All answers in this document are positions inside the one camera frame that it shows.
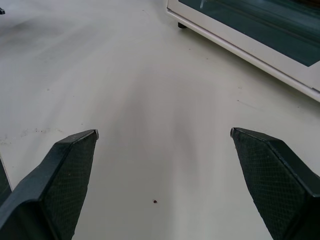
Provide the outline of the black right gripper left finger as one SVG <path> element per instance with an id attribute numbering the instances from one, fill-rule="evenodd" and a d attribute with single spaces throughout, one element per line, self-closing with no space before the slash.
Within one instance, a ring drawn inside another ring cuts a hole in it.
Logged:
<path id="1" fill-rule="evenodd" d="M 56 142 L 42 162 L 11 188 L 0 165 L 0 238 L 70 240 L 87 195 L 96 129 Z"/>

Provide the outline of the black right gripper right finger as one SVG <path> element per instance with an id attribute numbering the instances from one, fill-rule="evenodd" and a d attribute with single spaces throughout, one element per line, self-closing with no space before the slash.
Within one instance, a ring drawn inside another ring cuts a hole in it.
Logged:
<path id="1" fill-rule="evenodd" d="M 252 200 L 274 240 L 320 238 L 320 177 L 285 142 L 233 127 L 230 131 Z"/>

